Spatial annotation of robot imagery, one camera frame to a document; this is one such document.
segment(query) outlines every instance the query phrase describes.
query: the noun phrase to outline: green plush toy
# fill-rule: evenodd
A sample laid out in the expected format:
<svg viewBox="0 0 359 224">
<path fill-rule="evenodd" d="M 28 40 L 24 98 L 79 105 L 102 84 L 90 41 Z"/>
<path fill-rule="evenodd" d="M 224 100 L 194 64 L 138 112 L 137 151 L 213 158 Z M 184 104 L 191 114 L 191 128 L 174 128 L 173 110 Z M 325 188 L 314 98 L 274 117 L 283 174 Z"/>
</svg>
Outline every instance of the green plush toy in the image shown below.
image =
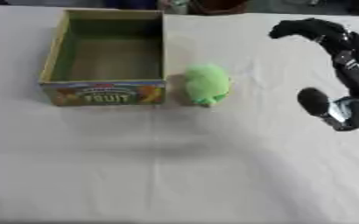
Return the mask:
<svg viewBox="0 0 359 224">
<path fill-rule="evenodd" d="M 187 93 L 195 104 L 210 107 L 229 94 L 229 77 L 219 66 L 193 66 L 187 70 L 186 78 Z"/>
</svg>

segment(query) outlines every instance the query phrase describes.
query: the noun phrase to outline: open box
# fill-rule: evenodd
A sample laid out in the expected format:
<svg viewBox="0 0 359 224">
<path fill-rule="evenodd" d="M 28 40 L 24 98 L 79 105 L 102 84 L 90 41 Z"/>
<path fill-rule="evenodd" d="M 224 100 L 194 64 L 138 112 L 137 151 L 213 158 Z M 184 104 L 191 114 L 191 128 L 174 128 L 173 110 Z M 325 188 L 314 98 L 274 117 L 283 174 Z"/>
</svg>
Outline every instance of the open box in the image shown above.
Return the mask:
<svg viewBox="0 0 359 224">
<path fill-rule="evenodd" d="M 58 106 L 161 103 L 163 36 L 160 11 L 66 10 L 39 84 Z"/>
</svg>

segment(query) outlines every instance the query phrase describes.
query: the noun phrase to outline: white tablecloth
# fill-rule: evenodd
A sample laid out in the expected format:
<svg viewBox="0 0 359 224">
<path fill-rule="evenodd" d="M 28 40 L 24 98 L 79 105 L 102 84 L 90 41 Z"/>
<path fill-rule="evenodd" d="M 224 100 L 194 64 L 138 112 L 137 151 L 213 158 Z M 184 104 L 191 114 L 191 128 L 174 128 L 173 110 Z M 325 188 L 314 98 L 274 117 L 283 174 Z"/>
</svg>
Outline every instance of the white tablecloth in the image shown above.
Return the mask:
<svg viewBox="0 0 359 224">
<path fill-rule="evenodd" d="M 57 108 L 37 75 L 60 14 L 0 6 L 0 221 L 359 222 L 359 131 L 296 102 L 345 89 L 316 44 L 267 37 L 306 16 L 166 17 L 169 74 L 228 70 L 214 108 Z"/>
</svg>

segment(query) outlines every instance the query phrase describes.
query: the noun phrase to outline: black robotic finger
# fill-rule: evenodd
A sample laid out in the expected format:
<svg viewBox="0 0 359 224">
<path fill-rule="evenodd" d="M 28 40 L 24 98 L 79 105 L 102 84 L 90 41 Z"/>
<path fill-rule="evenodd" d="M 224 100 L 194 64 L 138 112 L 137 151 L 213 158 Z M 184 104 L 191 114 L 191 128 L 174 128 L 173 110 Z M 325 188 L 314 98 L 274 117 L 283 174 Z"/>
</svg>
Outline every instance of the black robotic finger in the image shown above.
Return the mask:
<svg viewBox="0 0 359 224">
<path fill-rule="evenodd" d="M 285 20 L 273 27 L 270 32 L 273 39 L 292 35 L 300 35 L 318 42 L 332 57 L 340 51 L 352 49 L 350 32 L 339 24 L 320 19 Z"/>
</svg>

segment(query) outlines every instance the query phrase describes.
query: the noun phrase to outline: fruit box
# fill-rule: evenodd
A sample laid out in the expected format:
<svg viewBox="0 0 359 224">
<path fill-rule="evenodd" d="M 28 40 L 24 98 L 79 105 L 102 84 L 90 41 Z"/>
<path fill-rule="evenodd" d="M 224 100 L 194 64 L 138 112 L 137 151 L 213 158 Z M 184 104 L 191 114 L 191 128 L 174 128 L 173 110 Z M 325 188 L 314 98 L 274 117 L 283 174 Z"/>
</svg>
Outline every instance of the fruit box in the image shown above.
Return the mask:
<svg viewBox="0 0 359 224">
<path fill-rule="evenodd" d="M 163 13 L 65 10 L 39 85 L 58 106 L 163 102 Z"/>
</svg>

